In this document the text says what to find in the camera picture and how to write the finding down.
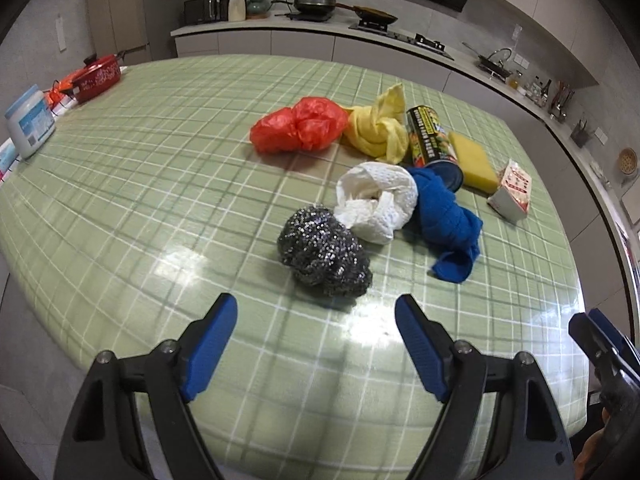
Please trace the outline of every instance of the microwave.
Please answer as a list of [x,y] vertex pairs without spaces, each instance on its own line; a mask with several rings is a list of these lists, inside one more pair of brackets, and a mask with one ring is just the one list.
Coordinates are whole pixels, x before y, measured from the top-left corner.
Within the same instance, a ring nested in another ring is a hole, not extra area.
[[187,0],[184,3],[185,25],[228,22],[229,0]]

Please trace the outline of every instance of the metal screw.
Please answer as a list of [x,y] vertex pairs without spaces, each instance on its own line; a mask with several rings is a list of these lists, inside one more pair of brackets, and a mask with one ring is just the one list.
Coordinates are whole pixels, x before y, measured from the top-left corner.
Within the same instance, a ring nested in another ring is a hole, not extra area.
[[529,352],[518,352],[516,357],[518,358],[518,361],[520,361],[520,364],[523,365],[532,365],[536,362],[536,360],[533,358],[533,355],[531,355]]
[[458,352],[459,354],[469,354],[473,350],[471,343],[468,343],[463,339],[459,339],[458,341],[453,343],[453,348],[455,348],[456,352]]
[[113,358],[113,352],[111,350],[103,350],[95,357],[95,360],[103,365],[111,361],[111,358]]
[[160,343],[160,351],[163,354],[172,354],[178,349],[178,342],[175,339],[165,339]]

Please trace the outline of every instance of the blue towel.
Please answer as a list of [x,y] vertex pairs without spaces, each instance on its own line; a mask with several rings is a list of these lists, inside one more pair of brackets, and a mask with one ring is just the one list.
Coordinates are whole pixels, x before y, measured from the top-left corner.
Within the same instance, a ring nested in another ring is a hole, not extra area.
[[446,282],[464,282],[480,254],[478,237],[482,221],[469,209],[456,204],[456,196],[428,168],[407,168],[418,186],[418,217],[425,241],[443,251],[431,268]]

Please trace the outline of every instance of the hand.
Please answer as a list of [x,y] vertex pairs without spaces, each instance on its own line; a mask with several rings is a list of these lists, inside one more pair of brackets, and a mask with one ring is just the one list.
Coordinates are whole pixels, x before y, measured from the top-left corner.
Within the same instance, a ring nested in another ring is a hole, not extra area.
[[[606,428],[607,422],[609,421],[609,412],[605,408],[602,409],[602,420]],[[587,467],[587,462],[595,453],[603,433],[604,428],[602,428],[600,431],[596,431],[587,439],[587,442],[584,443],[584,447],[582,448],[580,455],[578,455],[574,461],[575,480],[580,480],[584,475],[584,470]]]

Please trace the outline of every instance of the green tablecloth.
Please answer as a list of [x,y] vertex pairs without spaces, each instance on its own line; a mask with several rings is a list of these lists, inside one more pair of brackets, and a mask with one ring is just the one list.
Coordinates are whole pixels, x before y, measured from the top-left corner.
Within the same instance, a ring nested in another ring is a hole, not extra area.
[[[213,456],[265,479],[404,478],[439,410],[393,318],[410,292],[454,338],[512,356],[533,352],[569,432],[586,416],[587,361],[567,333],[584,309],[568,241],[535,168],[505,123],[404,83],[408,106],[532,174],[529,218],[507,224],[481,196],[458,203],[484,222],[461,285],[428,275],[434,253],[411,234],[370,247],[373,286],[355,302],[309,294],[278,262],[286,219],[335,205],[335,182],[364,160],[338,143],[260,157],[258,118],[307,95],[371,104],[397,81],[330,62],[209,56],[133,67],[0,188],[0,246],[37,315],[76,362],[126,356],[175,337],[231,291],[239,319],[192,409]],[[478,435],[486,434],[483,410]],[[477,461],[482,438],[474,441]]]

